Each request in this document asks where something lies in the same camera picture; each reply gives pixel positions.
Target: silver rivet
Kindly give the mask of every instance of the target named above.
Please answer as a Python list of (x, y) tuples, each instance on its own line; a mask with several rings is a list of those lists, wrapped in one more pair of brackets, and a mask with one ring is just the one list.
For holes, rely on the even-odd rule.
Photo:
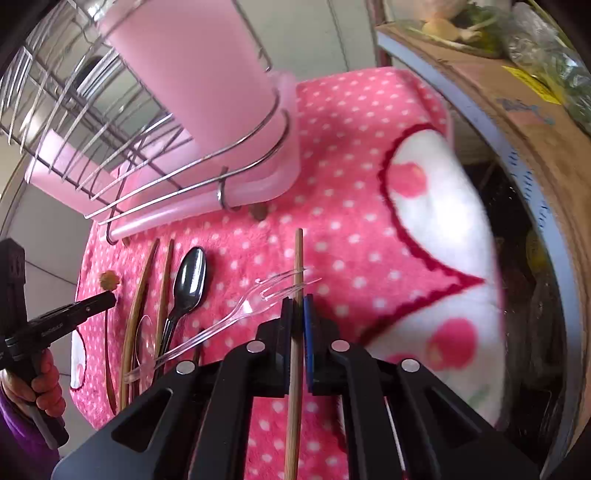
[(177, 365), (177, 373), (188, 375), (195, 370), (195, 364), (191, 360), (184, 360)]
[(246, 344), (246, 350), (250, 353), (259, 353), (265, 349), (265, 344), (260, 340), (253, 340), (252, 342), (248, 342)]
[(407, 358), (406, 360), (402, 360), (401, 367), (405, 372), (415, 373), (421, 368), (421, 364), (414, 358)]
[(349, 342), (347, 342), (346, 340), (335, 340), (330, 344), (330, 347), (335, 352), (346, 352), (347, 350), (349, 350), (350, 345)]

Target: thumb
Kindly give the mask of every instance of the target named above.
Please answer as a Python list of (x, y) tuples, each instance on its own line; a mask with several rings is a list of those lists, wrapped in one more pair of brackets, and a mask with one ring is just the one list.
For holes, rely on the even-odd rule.
[(16, 402), (19, 400), (26, 400), (33, 402), (37, 398), (33, 389), (27, 385), (22, 378), (19, 378), (15, 374), (7, 370), (2, 370), (0, 378), (2, 380), (4, 391), (11, 401)]

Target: pink polka dot fabric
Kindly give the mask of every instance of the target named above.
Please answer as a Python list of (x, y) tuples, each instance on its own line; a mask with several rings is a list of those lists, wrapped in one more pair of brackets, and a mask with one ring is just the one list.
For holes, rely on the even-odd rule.
[[(396, 167), (395, 175), (378, 175), (394, 142), (409, 128), (430, 124), (438, 130), (436, 135), (451, 138), (448, 112), (438, 94), (410, 72), (384, 68), (303, 82), (297, 96), (301, 174), (288, 192), (268, 203), (266, 220), (255, 221), (246, 208), (236, 213), (213, 212), (135, 235), (127, 248), (121, 242), (114, 247), (101, 242), (98, 228), (92, 228), (77, 296), (98, 293), (98, 277), (105, 270), (113, 269), (121, 276), (118, 302), (109, 312), (108, 323), (108, 353), (116, 386), (126, 319), (154, 238), (160, 238), (160, 246), (144, 311), (152, 321), (142, 324), (140, 359), (153, 354), (158, 292), (169, 239), (175, 240), (172, 280), (183, 255), (194, 245), (207, 252), (210, 280), (205, 301), (179, 323), (174, 346), (228, 314), (256, 278), (292, 268), (298, 227), (304, 228), (306, 276), (322, 278), (307, 293), (314, 294), (321, 314), (338, 322), (345, 339), (359, 340), (374, 326), (385, 325), (383, 335), (365, 340), (382, 358), (408, 355), (425, 362), (431, 359), (439, 373), (449, 377), (471, 368), (482, 336), (473, 331), (472, 320), (463, 309), (453, 314), (450, 307), (449, 315), (446, 312), (449, 323), (430, 331), (428, 337), (414, 341), (412, 331), (406, 332), (410, 339), (402, 342), (406, 349), (399, 343), (398, 351), (389, 351), (379, 344), (382, 337), (399, 335), (398, 330), (392, 332), (392, 326), (404, 326), (406, 318), (416, 322), (413, 316), (421, 316), (422, 311), (427, 317), (422, 316), (421, 321), (428, 323), (428, 311), (436, 301), (463, 292), (463, 274), (431, 265), (423, 255), (416, 255), (420, 245), (407, 241), (412, 233), (403, 234), (404, 219), (398, 224), (392, 220), (391, 198), (410, 201), (423, 197), (430, 188), (429, 172), (423, 171), (417, 160)], [(220, 360), (233, 347), (252, 339), (258, 324), (276, 317), (279, 308), (277, 305), (273, 311), (211, 338), (203, 347), (202, 363)], [(82, 369), (73, 365), (73, 371), (83, 377), (72, 397), (95, 428), (112, 417), (105, 391), (103, 321), (103, 316), (96, 316), (80, 326), (86, 367), (81, 373)], [(499, 331), (498, 321), (495, 329)], [(287, 398), (255, 399), (245, 478), (282, 478), (286, 418)], [(347, 478), (347, 459), (339, 446), (336, 419), (334, 399), (304, 393), (299, 478)]]

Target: polka dot towel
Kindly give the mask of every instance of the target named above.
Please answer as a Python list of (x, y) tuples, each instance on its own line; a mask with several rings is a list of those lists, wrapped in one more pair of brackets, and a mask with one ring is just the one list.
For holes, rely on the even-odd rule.
[[(107, 269), (122, 278), (109, 312), (109, 359), (115, 385), (125, 322), (141, 268), (161, 239), (149, 280), (138, 341), (153, 354), (157, 296), (168, 240), (173, 272), (193, 245), (207, 252), (206, 300), (178, 325), (173, 346), (228, 314), (256, 278), (293, 265), (294, 232), (304, 228), (307, 275), (320, 313), (344, 338), (376, 357), (415, 357), (490, 422), (499, 415), (504, 372), (503, 326), (492, 235), (477, 194), (450, 149), (449, 115), (438, 94), (393, 68), (339, 74), (297, 89), (301, 174), (269, 202), (266, 220), (246, 209), (213, 212), (162, 226), (115, 247), (92, 228), (78, 298), (99, 291)], [(217, 361), (253, 338), (279, 306), (211, 338), (202, 361)], [(89, 319), (74, 342), (72, 397), (96, 428), (111, 417), (105, 391), (103, 316)], [(331, 398), (304, 393), (301, 479), (348, 478)], [(283, 477), (287, 399), (255, 399), (245, 478)]]

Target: hand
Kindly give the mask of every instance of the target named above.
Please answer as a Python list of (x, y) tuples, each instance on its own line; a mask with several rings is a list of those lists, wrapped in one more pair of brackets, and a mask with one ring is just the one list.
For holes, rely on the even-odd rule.
[(37, 407), (45, 410), (50, 417), (61, 417), (66, 409), (66, 401), (61, 396), (59, 384), (60, 373), (53, 364), (53, 356), (49, 350), (45, 350), (41, 357), (41, 375), (35, 378), (32, 389), (24, 380), (7, 370), (0, 371), (0, 382), (4, 392), (25, 415), (27, 409), (25, 401), (34, 402), (36, 398)]

